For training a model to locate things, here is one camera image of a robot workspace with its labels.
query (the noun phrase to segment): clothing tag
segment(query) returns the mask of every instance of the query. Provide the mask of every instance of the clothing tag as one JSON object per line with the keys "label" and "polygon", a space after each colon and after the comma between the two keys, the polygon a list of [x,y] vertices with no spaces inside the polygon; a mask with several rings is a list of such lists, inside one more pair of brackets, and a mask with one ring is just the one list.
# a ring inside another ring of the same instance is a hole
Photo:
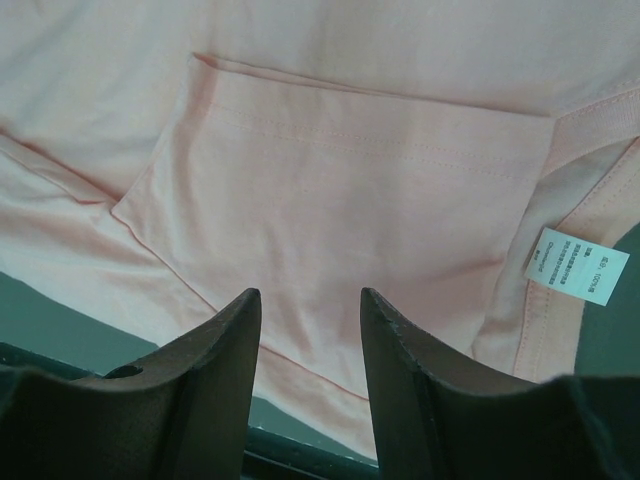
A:
{"label": "clothing tag", "polygon": [[545,287],[606,305],[629,254],[545,228],[525,276]]}

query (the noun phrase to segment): green surface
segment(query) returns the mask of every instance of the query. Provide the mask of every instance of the green surface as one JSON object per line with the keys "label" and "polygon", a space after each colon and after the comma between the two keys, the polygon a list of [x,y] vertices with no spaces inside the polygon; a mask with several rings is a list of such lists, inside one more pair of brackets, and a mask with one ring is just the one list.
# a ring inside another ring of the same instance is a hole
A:
{"label": "green surface", "polygon": [[607,306],[585,304],[578,373],[640,375],[640,225],[615,248],[630,257]]}
{"label": "green surface", "polygon": [[262,428],[268,432],[274,432],[284,437],[321,448],[331,453],[359,460],[363,463],[375,464],[370,458],[358,455],[340,443],[321,435],[308,425],[291,418],[287,414],[275,408],[266,400],[254,397],[251,402],[249,424]]}
{"label": "green surface", "polygon": [[157,349],[0,274],[0,342],[106,374]]}

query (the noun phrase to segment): seam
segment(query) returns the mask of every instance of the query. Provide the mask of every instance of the seam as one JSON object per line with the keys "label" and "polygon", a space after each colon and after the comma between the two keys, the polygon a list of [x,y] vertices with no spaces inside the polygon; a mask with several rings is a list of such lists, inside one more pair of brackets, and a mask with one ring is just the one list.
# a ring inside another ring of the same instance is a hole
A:
{"label": "seam", "polygon": [[220,120],[221,122],[231,126],[231,127],[235,127],[238,128],[240,130],[245,130],[247,132],[251,132],[255,135],[260,135],[262,137],[271,137],[271,138],[279,138],[281,140],[288,140],[291,142],[298,142],[298,143],[303,143],[303,144],[307,144],[307,145],[316,145],[318,147],[322,147],[322,148],[327,148],[327,149],[331,149],[331,150],[337,150],[340,152],[347,152],[347,153],[357,153],[359,155],[364,155],[364,156],[369,156],[369,157],[388,157],[389,159],[399,159],[399,160],[418,160],[418,161],[422,161],[431,165],[436,165],[436,166],[440,166],[440,167],[446,167],[446,168],[451,168],[451,169],[455,169],[455,170],[464,170],[464,171],[468,171],[468,172],[472,172],[472,173],[479,173],[479,174],[483,174],[483,175],[488,175],[491,177],[498,177],[498,178],[505,178],[505,179],[511,179],[511,180],[527,180],[526,177],[515,177],[512,175],[502,175],[499,173],[494,173],[494,172],[489,172],[486,170],[479,170],[479,169],[475,169],[475,168],[467,168],[467,167],[462,167],[459,165],[453,165],[450,163],[442,163],[442,162],[434,162],[431,160],[428,160],[426,158],[422,158],[422,157],[411,157],[411,156],[399,156],[399,155],[389,155],[386,153],[377,153],[377,152],[365,152],[362,150],[355,150],[355,149],[351,149],[351,148],[345,148],[345,147],[338,147],[336,145],[331,145],[328,143],[323,143],[323,142],[316,142],[316,141],[312,141],[312,140],[303,140],[300,138],[295,138],[295,137],[285,137],[282,135],[277,135],[274,133],[265,133],[265,132],[261,132],[259,130],[254,130],[252,128],[249,127],[245,127],[243,125],[237,125],[235,123],[230,123],[227,122],[226,120]]}
{"label": "seam", "polygon": [[609,93],[615,92],[617,89],[619,89],[621,87],[626,87],[627,85],[634,85],[634,84],[637,84],[637,83],[640,83],[640,77],[632,78],[631,80],[627,80],[625,82],[618,83],[618,84],[613,85],[611,87],[604,88],[604,89],[602,89],[602,90],[600,90],[600,91],[598,91],[596,93],[593,93],[591,95],[587,95],[586,97],[584,97],[584,98],[582,98],[580,100],[576,100],[574,102],[571,102],[571,103],[568,103],[568,104],[562,106],[561,108],[556,110],[556,112],[558,112],[558,113],[562,112],[562,111],[566,112],[567,110],[571,110],[572,108],[575,108],[580,104],[584,104],[584,103],[590,102],[591,100],[593,100],[595,98],[598,98],[601,95],[607,95]]}
{"label": "seam", "polygon": [[[637,150],[638,148],[636,147],[636,148],[633,148],[632,150],[630,149],[627,153],[629,153],[629,156],[631,156],[635,154]],[[600,206],[600,208],[598,208],[596,212],[593,212],[591,215],[589,215],[588,219],[585,220],[585,223],[579,229],[579,232],[581,233],[584,232],[584,230],[586,230],[594,222],[598,214],[603,210],[605,210],[612,202],[614,202],[620,196],[620,194],[624,192],[629,187],[629,185],[635,181],[636,177],[638,176],[638,172],[640,172],[640,170],[636,170],[635,173],[631,177],[629,177],[627,181],[624,182],[624,184],[622,184],[615,193],[613,193],[610,197],[607,198],[607,200]],[[610,183],[612,178],[613,178],[613,175],[607,179],[607,183]]]}
{"label": "seam", "polygon": [[276,352],[275,350],[272,350],[272,349],[271,349],[271,348],[269,348],[269,347],[266,347],[266,346],[264,346],[264,345],[260,344],[260,348],[262,348],[263,350],[266,350],[267,352],[269,352],[269,353],[271,353],[271,354],[275,355],[276,357],[278,357],[278,358],[280,358],[280,359],[282,359],[282,360],[285,360],[285,361],[287,361],[287,362],[289,362],[289,363],[291,363],[291,364],[295,365],[296,367],[301,368],[301,369],[302,369],[302,370],[304,370],[306,373],[308,373],[308,374],[310,374],[310,375],[312,375],[312,376],[314,376],[314,377],[317,377],[317,378],[319,378],[320,380],[324,380],[325,382],[327,382],[327,383],[329,383],[329,384],[333,385],[334,387],[338,388],[339,390],[341,390],[341,391],[342,391],[342,392],[344,392],[344,393],[348,393],[349,395],[354,396],[354,397],[358,398],[359,400],[363,400],[363,401],[365,401],[365,402],[368,402],[368,401],[369,401],[369,399],[368,399],[368,398],[365,398],[365,397],[363,397],[363,396],[361,396],[361,395],[358,395],[357,393],[354,393],[354,392],[352,392],[351,390],[347,390],[347,389],[346,389],[346,388],[344,388],[343,386],[338,385],[337,383],[335,383],[335,382],[333,382],[333,381],[329,380],[327,377],[324,377],[324,376],[322,376],[322,375],[320,375],[320,374],[318,374],[318,373],[315,373],[315,372],[313,372],[313,371],[309,370],[307,367],[304,367],[304,366],[300,365],[298,362],[295,362],[295,361],[291,360],[289,357],[286,357],[285,355],[283,355],[283,354],[281,354],[281,353],[278,353],[278,352]]}
{"label": "seam", "polygon": [[437,152],[446,152],[446,153],[454,153],[456,155],[461,155],[464,157],[470,157],[470,158],[479,158],[479,159],[483,159],[483,160],[494,160],[494,161],[499,161],[499,162],[506,162],[509,161],[511,159],[509,158],[504,158],[504,157],[493,157],[493,156],[489,156],[489,155],[478,155],[476,153],[470,153],[470,152],[461,152],[458,150],[451,150],[448,148],[442,148],[442,147],[435,147],[432,145],[427,145],[425,143],[409,143],[409,142],[400,142],[400,141],[396,141],[396,140],[385,140],[385,139],[381,139],[381,138],[372,138],[372,137],[366,137],[366,136],[362,136],[362,135],[352,135],[352,134],[347,134],[347,133],[342,133],[342,132],[333,132],[330,130],[323,130],[320,128],[316,128],[316,127],[310,127],[308,125],[293,125],[293,124],[287,124],[284,122],[278,122],[275,120],[270,120],[270,119],[266,119],[266,118],[261,118],[261,117],[257,117],[255,115],[251,115],[249,113],[245,113],[245,112],[240,112],[238,110],[233,110],[229,107],[225,107],[224,105],[220,105],[217,103],[212,103],[212,105],[216,108],[219,108],[221,110],[225,110],[229,113],[232,113],[234,115],[237,116],[241,116],[241,117],[247,117],[250,118],[252,120],[256,120],[258,122],[263,122],[263,123],[267,123],[270,125],[275,125],[277,127],[285,127],[285,128],[291,128],[293,130],[305,130],[308,132],[314,132],[314,133],[322,133],[325,135],[331,135],[334,137],[340,137],[340,138],[352,138],[355,140],[361,140],[361,141],[365,141],[365,142],[372,142],[372,143],[382,143],[382,144],[388,144],[388,145],[407,145],[410,147],[414,147],[414,148],[422,148],[422,149],[427,149],[427,150],[434,150]]}
{"label": "seam", "polygon": [[582,117],[584,115],[588,115],[589,113],[593,112],[594,110],[598,110],[598,109],[606,107],[608,105],[612,105],[614,103],[619,103],[619,102],[622,102],[624,100],[628,100],[630,98],[634,98],[634,97],[637,97],[637,96],[640,96],[640,91],[633,91],[633,92],[625,93],[625,94],[622,94],[620,96],[616,96],[614,98],[611,98],[609,100],[604,100],[602,102],[594,103],[593,105],[590,105],[588,107],[585,107],[585,108],[582,108],[580,110],[577,110],[577,111],[575,111],[573,113],[565,115],[564,117],[561,118],[561,120]]}
{"label": "seam", "polygon": [[130,196],[133,195],[133,192],[138,188],[140,184],[147,178],[153,175],[156,170],[157,164],[160,162],[160,157],[164,154],[167,145],[169,144],[169,140],[173,138],[174,132],[179,124],[179,119],[174,119],[175,113],[172,113],[169,117],[169,120],[165,124],[160,137],[158,138],[158,143],[154,148],[154,151],[151,153],[151,158],[149,159],[149,163],[142,169],[142,171],[138,174],[136,179],[133,182],[133,185],[129,187],[129,189],[124,193],[124,195],[111,207],[111,214],[115,216],[118,208],[123,205]]}
{"label": "seam", "polygon": [[211,309],[215,312],[214,314],[218,314],[219,310],[216,309],[213,305],[211,305],[207,300],[205,300],[205,298],[202,295],[200,295],[200,293],[198,293],[191,285],[189,285],[185,281],[185,279],[182,278],[182,276],[178,274],[178,272],[176,272],[173,268],[171,268],[171,266],[167,262],[165,262],[156,252],[154,252],[151,248],[149,248],[149,246],[147,246],[142,240],[140,240],[140,238],[135,234],[135,232],[129,226],[128,223],[126,223],[124,220],[122,220],[120,217],[118,217],[118,215],[115,214],[114,212],[111,212],[111,215],[115,220],[120,222],[122,225],[124,225],[129,230],[129,233],[131,233],[131,236],[136,240],[136,242],[138,242],[140,244],[141,247],[143,247],[144,249],[149,251],[149,253],[151,253],[155,258],[157,258],[160,263],[162,263],[165,267],[167,267],[167,269],[170,272],[172,272],[176,276],[176,278],[178,280],[180,280],[185,285],[185,287],[187,287],[188,290],[190,290],[196,297],[198,297],[200,300],[202,300],[205,305],[211,307]]}
{"label": "seam", "polygon": [[551,289],[547,288],[544,296],[544,309],[542,314],[542,329],[540,331],[540,337],[538,338],[538,345],[536,347],[537,354],[533,363],[533,381],[538,382],[538,367],[540,366],[540,358],[542,358],[542,347],[547,335],[547,325],[549,324],[549,304],[551,303]]}
{"label": "seam", "polygon": [[[22,160],[18,159],[15,155],[13,155],[12,153],[9,153],[7,150],[5,150],[4,148],[0,148],[0,152],[4,153],[7,157],[9,157],[11,160],[13,160],[14,162],[16,162],[18,165],[22,166],[22,168],[24,168],[25,170],[28,170],[29,172],[31,172],[32,174],[34,174],[35,176],[37,176],[38,178],[44,180],[47,183],[50,183],[51,185],[55,185],[56,187],[58,187],[60,190],[62,190],[64,193],[66,193],[67,195],[69,195],[69,197],[71,197],[74,201],[76,201],[78,204],[80,205],[98,205],[101,203],[106,203],[106,204],[110,204],[110,202],[114,202],[114,199],[112,199],[109,195],[107,195],[106,193],[104,193],[102,190],[98,190],[101,194],[103,194],[105,196],[105,198],[103,200],[99,200],[99,201],[93,201],[93,200],[80,200],[79,198],[77,198],[73,193],[71,193],[64,185],[61,185],[60,183],[56,182],[55,180],[53,180],[52,178],[49,178],[45,175],[43,175],[42,173],[38,172],[37,170],[34,170],[32,167],[30,167],[29,165],[27,165],[26,163],[24,163]],[[69,173],[73,173],[70,170],[68,170],[66,167],[63,167],[62,165],[58,165],[55,162],[53,162],[57,167],[60,167],[66,171],[68,171]]]}

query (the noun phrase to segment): stitching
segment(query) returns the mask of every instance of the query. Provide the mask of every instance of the stitching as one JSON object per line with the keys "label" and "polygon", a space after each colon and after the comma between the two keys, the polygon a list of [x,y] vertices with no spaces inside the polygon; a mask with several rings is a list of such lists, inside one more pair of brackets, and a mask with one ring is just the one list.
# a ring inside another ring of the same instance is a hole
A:
{"label": "stitching", "polygon": [[600,109],[602,107],[606,107],[606,106],[612,105],[614,103],[622,102],[624,100],[628,100],[630,98],[634,98],[634,97],[637,97],[637,96],[640,96],[640,91],[634,91],[634,92],[626,93],[626,94],[621,95],[621,96],[616,96],[616,97],[614,97],[612,99],[605,100],[603,102],[598,102],[598,103],[595,103],[595,104],[593,104],[593,105],[591,105],[589,107],[583,108],[583,109],[578,110],[578,111],[573,112],[573,113],[570,113],[569,115],[566,115],[565,117],[563,117],[563,119],[564,118],[568,119],[568,118],[582,117],[583,115],[587,115],[587,114],[593,112],[594,110],[598,110],[598,109]]}
{"label": "stitching", "polygon": [[[607,176],[604,179],[602,179],[600,183],[598,183],[598,185],[589,193],[587,198],[573,212],[571,212],[569,216],[559,224],[559,226],[560,227],[564,226],[567,222],[570,222],[573,218],[579,215],[582,210],[584,210],[587,206],[589,206],[593,202],[594,198],[598,195],[598,193],[607,185],[609,185],[609,183],[611,183],[611,180],[615,176],[617,176],[618,170],[626,166],[626,164],[628,163],[628,159],[631,158],[634,154],[636,154],[639,148],[640,148],[640,143],[638,141],[634,142],[634,144],[631,147],[629,147],[627,151],[623,154],[620,161],[618,161],[616,165],[609,171]],[[621,186],[621,188],[616,193],[612,194],[611,197],[609,197],[609,199],[598,209],[597,212],[594,212],[593,214],[589,215],[585,219],[585,222],[582,224],[582,226],[578,229],[578,232],[582,233],[587,228],[589,228],[589,226],[593,223],[593,221],[598,216],[598,214],[603,209],[605,209],[613,200],[615,200],[615,198],[617,198],[618,195],[623,190],[625,190],[628,187],[629,183],[633,181],[636,175],[637,175],[637,172],[633,176],[631,176],[629,179],[627,179],[627,181]]]}
{"label": "stitching", "polygon": [[522,326],[522,340],[520,341],[520,345],[518,346],[518,353],[516,354],[516,362],[513,368],[513,373],[516,376],[520,376],[522,373],[522,356],[520,355],[522,352],[526,350],[527,345],[529,344],[529,329],[531,327],[531,310],[533,303],[533,295],[534,295],[534,284],[531,280],[527,283],[527,294],[525,297],[525,307],[524,307],[524,325]]}
{"label": "stitching", "polygon": [[251,132],[255,135],[260,135],[263,137],[272,137],[272,138],[279,138],[282,140],[288,140],[291,142],[299,142],[299,143],[303,143],[303,144],[307,144],[307,145],[317,145],[319,147],[322,148],[327,148],[327,149],[331,149],[331,150],[337,150],[340,152],[347,152],[347,153],[357,153],[359,155],[364,155],[364,156],[369,156],[369,157],[389,157],[390,159],[399,159],[399,160],[419,160],[419,161],[423,161],[425,163],[429,163],[431,165],[437,165],[440,167],[447,167],[447,168],[452,168],[452,169],[456,169],[456,170],[464,170],[464,171],[468,171],[468,172],[473,172],[473,173],[479,173],[479,174],[483,174],[483,175],[489,175],[491,177],[499,177],[499,178],[506,178],[506,179],[516,179],[516,180],[526,180],[526,177],[514,177],[514,176],[510,176],[510,175],[502,175],[499,173],[493,173],[493,172],[488,172],[486,170],[478,170],[478,169],[474,169],[474,168],[467,168],[467,167],[462,167],[460,165],[453,165],[450,163],[441,163],[441,162],[434,162],[431,160],[427,160],[426,158],[421,158],[421,157],[408,157],[408,156],[398,156],[398,155],[387,155],[385,153],[375,153],[375,152],[365,152],[365,151],[361,151],[361,150],[354,150],[351,148],[344,148],[344,147],[338,147],[336,145],[331,145],[328,143],[322,143],[322,142],[315,142],[315,141],[311,141],[311,140],[303,140],[300,138],[295,138],[295,137],[284,137],[282,135],[276,135],[274,133],[265,133],[265,132],[260,132],[258,130],[253,130],[251,128],[245,127],[243,125],[236,125],[235,123],[230,123],[227,122],[226,120],[221,120],[221,122],[238,128],[240,130],[245,130],[247,132]]}
{"label": "stitching", "polygon": [[[43,180],[51,183],[52,185],[55,185],[56,187],[60,188],[63,192],[65,192],[67,195],[69,195],[70,198],[72,198],[73,200],[75,200],[76,202],[80,203],[80,204],[87,204],[87,202],[83,202],[82,200],[77,199],[74,195],[71,194],[71,192],[69,192],[66,188],[64,188],[62,185],[58,184],[58,182],[55,182],[54,180],[42,175],[39,172],[36,172],[34,170],[32,170],[31,168],[29,168],[27,165],[25,165],[23,162],[21,162],[20,160],[18,160],[15,156],[13,156],[12,154],[10,154],[9,152],[7,152],[5,149],[0,149],[0,151],[2,151],[3,153],[5,153],[9,158],[11,158],[12,160],[14,160],[16,163],[18,163],[19,165],[21,165],[23,168],[25,168],[26,170],[32,172],[34,175],[42,178]],[[105,203],[108,204],[109,199],[105,199],[103,202],[91,202],[92,204],[101,204],[101,203]],[[133,232],[133,229],[126,223],[124,222],[121,218],[119,218],[116,214],[114,214],[114,212],[112,211],[113,209],[109,210],[109,213],[111,213],[111,216],[119,223],[121,223],[122,225],[124,225],[127,230],[129,230],[129,233],[131,234],[131,236],[136,240],[136,242],[138,242],[140,244],[141,247],[143,247],[145,250],[147,250],[149,253],[151,253],[155,258],[157,258],[160,263],[162,263],[163,265],[165,265],[170,272],[172,272],[176,278],[181,281],[186,287],[187,289],[189,289],[190,291],[192,291],[198,298],[200,298],[200,300],[202,300],[204,302],[205,305],[211,307],[214,312],[218,312],[211,304],[209,304],[209,302],[207,302],[198,292],[196,292],[187,282],[184,281],[184,279],[178,275],[176,273],[175,270],[173,270],[164,260],[162,260],[151,248],[149,248],[147,245],[145,245],[142,241],[140,241],[140,239],[136,236],[136,234]]]}
{"label": "stitching", "polygon": [[112,215],[115,215],[121,205],[123,205],[130,197],[135,195],[135,191],[138,186],[142,184],[147,177],[151,177],[156,170],[157,164],[160,162],[160,157],[164,154],[166,147],[169,143],[169,139],[173,137],[173,132],[175,131],[175,125],[168,124],[168,127],[173,127],[171,129],[171,134],[167,133],[167,135],[161,135],[158,139],[157,150],[152,153],[151,159],[149,163],[144,167],[144,169],[139,173],[138,177],[134,180],[133,185],[129,187],[129,189],[124,193],[122,198],[118,200],[110,209]]}
{"label": "stitching", "polygon": [[427,145],[427,144],[424,144],[424,143],[407,143],[407,142],[399,142],[399,141],[396,141],[396,140],[384,140],[384,139],[381,139],[381,138],[372,138],[372,137],[365,137],[365,136],[362,136],[362,135],[351,135],[351,134],[346,134],[346,133],[342,133],[342,132],[333,132],[333,131],[330,131],[330,130],[322,130],[320,128],[310,127],[310,126],[307,126],[307,125],[291,125],[291,124],[287,124],[287,123],[283,123],[283,122],[277,122],[275,120],[256,117],[255,115],[251,115],[249,113],[233,110],[233,109],[231,109],[229,107],[225,107],[225,106],[217,104],[217,103],[213,103],[212,105],[214,107],[220,108],[222,110],[225,110],[225,111],[227,111],[229,113],[232,113],[234,115],[237,115],[237,116],[247,117],[247,118],[250,118],[252,120],[256,120],[256,121],[263,122],[263,123],[268,123],[270,125],[275,125],[277,127],[291,128],[293,130],[306,130],[306,131],[309,131],[309,132],[323,133],[323,134],[331,135],[331,136],[334,136],[334,137],[353,138],[355,140],[361,140],[361,141],[372,142],[372,143],[382,143],[382,144],[388,144],[388,145],[408,145],[408,146],[414,147],[414,148],[422,148],[422,149],[427,149],[427,150],[434,150],[434,151],[437,151],[437,152],[454,153],[456,155],[462,155],[462,156],[470,157],[470,158],[479,158],[479,159],[484,159],[484,160],[495,160],[495,161],[499,161],[499,162],[506,162],[506,161],[510,160],[510,159],[504,158],[504,157],[492,157],[492,156],[488,156],[488,155],[478,155],[478,154],[470,153],[470,152],[460,152],[458,150],[450,150],[450,149],[442,148],[442,147],[434,147],[432,145]]}
{"label": "stitching", "polygon": [[627,85],[632,85],[632,84],[635,84],[635,83],[638,83],[638,82],[640,82],[640,77],[633,78],[631,80],[627,80],[627,81],[622,82],[622,83],[618,83],[616,85],[613,85],[612,87],[604,88],[604,89],[600,90],[599,92],[596,92],[596,93],[593,93],[591,95],[586,96],[585,98],[582,98],[580,100],[576,100],[574,102],[568,103],[568,104],[564,105],[563,107],[561,107],[560,109],[556,110],[556,112],[562,112],[562,111],[566,112],[567,110],[570,110],[570,109],[572,109],[572,108],[574,108],[574,107],[576,107],[576,106],[578,106],[580,104],[590,102],[594,98],[597,98],[597,97],[599,97],[601,95],[606,95],[608,93],[616,91],[618,88],[625,87]]}
{"label": "stitching", "polygon": [[[172,272],[172,273],[173,273],[173,274],[178,278],[178,280],[180,280],[180,281],[181,281],[181,282],[182,282],[182,283],[183,283],[183,284],[184,284],[184,285],[185,285],[185,286],[186,286],[186,287],[187,287],[191,292],[193,292],[193,293],[194,293],[194,294],[195,294],[195,295],[196,295],[200,300],[202,300],[202,301],[204,302],[204,304],[205,304],[205,305],[209,306],[209,307],[214,311],[214,314],[218,314],[218,313],[220,312],[220,310],[219,310],[219,309],[217,309],[216,307],[214,307],[213,305],[211,305],[211,304],[210,304],[210,303],[209,303],[209,302],[208,302],[208,301],[207,301],[207,300],[206,300],[202,295],[200,295],[200,294],[199,294],[199,293],[198,293],[198,292],[197,292],[197,291],[196,291],[196,290],[195,290],[195,289],[194,289],[194,288],[193,288],[193,287],[192,287],[192,286],[191,286],[191,285],[190,285],[186,280],[184,280],[184,279],[182,278],[182,276],[181,276],[181,275],[179,275],[179,274],[176,272],[176,270],[174,270],[174,269],[173,269],[173,268],[172,268],[172,267],[171,267],[171,266],[170,266],[166,261],[164,261],[164,260],[162,259],[162,257],[160,257],[160,256],[159,256],[159,255],[158,255],[158,254],[153,250],[153,249],[151,249],[149,246],[147,246],[147,244],[146,244],[145,242],[143,242],[142,240],[140,240],[140,238],[138,238],[138,236],[135,234],[135,232],[133,231],[133,229],[131,228],[131,226],[129,226],[129,224],[127,224],[124,220],[122,220],[121,218],[119,218],[119,217],[118,217],[117,215],[115,215],[115,214],[113,215],[113,217],[114,217],[118,222],[122,223],[122,224],[123,224],[123,225],[124,225],[128,230],[129,230],[129,232],[131,233],[132,237],[133,237],[133,238],[134,238],[134,239],[135,239],[135,240],[136,240],[136,241],[137,241],[137,242],[138,242],[138,243],[139,243],[143,248],[145,248],[146,250],[148,250],[148,251],[149,251],[149,253],[151,253],[151,254],[152,254],[154,257],[156,257],[156,258],[157,258],[157,259],[158,259],[158,260],[159,260],[163,265],[165,265],[165,266],[169,269],[169,271],[171,271],[171,272]],[[307,372],[307,373],[309,373],[309,374],[313,375],[314,377],[317,377],[317,378],[319,378],[319,379],[321,379],[321,380],[324,380],[324,381],[326,381],[326,382],[330,383],[331,385],[333,385],[333,386],[335,386],[335,387],[339,388],[340,390],[342,390],[342,391],[343,391],[343,392],[345,392],[345,393],[348,393],[349,395],[353,395],[354,397],[356,397],[356,398],[358,398],[358,399],[360,399],[360,400],[368,401],[368,399],[367,399],[367,398],[364,398],[364,397],[362,397],[362,396],[360,396],[360,395],[358,395],[358,394],[356,394],[356,393],[354,393],[354,392],[351,392],[350,390],[347,390],[346,388],[344,388],[344,387],[342,387],[342,386],[338,385],[337,383],[335,383],[335,382],[333,382],[333,381],[329,380],[329,379],[328,379],[328,378],[326,378],[326,377],[323,377],[322,375],[319,375],[319,374],[317,374],[317,373],[315,373],[315,372],[313,372],[313,371],[309,370],[308,368],[304,367],[303,365],[300,365],[299,363],[297,363],[297,362],[293,361],[293,360],[292,360],[292,359],[290,359],[289,357],[286,357],[286,356],[282,355],[281,353],[278,353],[278,352],[276,352],[276,351],[274,351],[274,350],[272,350],[272,349],[270,349],[270,348],[268,348],[268,347],[265,347],[264,345],[259,345],[259,347],[260,347],[260,348],[262,348],[262,349],[264,349],[264,350],[266,350],[266,351],[268,351],[269,353],[272,353],[272,354],[276,355],[277,357],[279,357],[279,358],[281,358],[281,359],[283,359],[283,360],[286,360],[286,361],[288,361],[288,362],[292,363],[293,365],[296,365],[297,367],[300,367],[300,368],[301,368],[302,370],[304,370],[305,372]]]}
{"label": "stitching", "polygon": [[[0,152],[4,153],[7,157],[9,157],[11,160],[13,160],[14,162],[16,162],[18,165],[22,166],[22,168],[24,168],[25,170],[28,170],[29,172],[31,172],[32,174],[34,174],[35,176],[41,178],[42,180],[44,180],[47,183],[50,183],[51,185],[55,185],[56,187],[58,187],[60,190],[62,190],[64,193],[66,193],[70,198],[72,198],[76,203],[80,204],[80,205],[97,205],[97,204],[101,204],[101,203],[107,203],[109,204],[109,201],[114,202],[114,200],[109,197],[106,193],[104,193],[102,190],[99,190],[99,192],[101,194],[103,194],[105,196],[105,198],[101,201],[87,201],[87,200],[80,200],[79,198],[76,198],[76,196],[74,194],[72,194],[66,187],[64,187],[63,185],[59,184],[58,182],[56,182],[55,180],[43,175],[42,173],[38,172],[37,170],[34,170],[33,168],[31,168],[29,165],[27,165],[26,163],[24,163],[22,160],[18,159],[16,156],[14,156],[13,154],[9,153],[8,151],[6,151],[4,148],[0,148]],[[63,170],[65,170],[66,172],[69,172],[71,174],[73,174],[73,172],[71,172],[70,170],[68,170],[66,167],[62,166],[62,165],[58,165],[55,162],[54,163],[56,166],[62,168]]]}
{"label": "stitching", "polygon": [[538,382],[538,367],[540,366],[540,358],[542,358],[542,347],[544,345],[544,341],[546,340],[547,335],[547,325],[549,323],[549,304],[551,303],[551,289],[547,288],[545,292],[544,299],[544,309],[542,315],[542,330],[540,331],[540,336],[538,339],[538,353],[536,354],[536,359],[533,363],[533,381]]}

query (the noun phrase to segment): sleeve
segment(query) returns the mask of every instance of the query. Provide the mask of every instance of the sleeve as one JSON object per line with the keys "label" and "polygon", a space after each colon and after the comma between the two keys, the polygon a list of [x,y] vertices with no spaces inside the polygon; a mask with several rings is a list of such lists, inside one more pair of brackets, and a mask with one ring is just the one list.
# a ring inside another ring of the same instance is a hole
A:
{"label": "sleeve", "polygon": [[0,271],[158,345],[215,315],[111,215],[115,204],[72,171],[0,135]]}

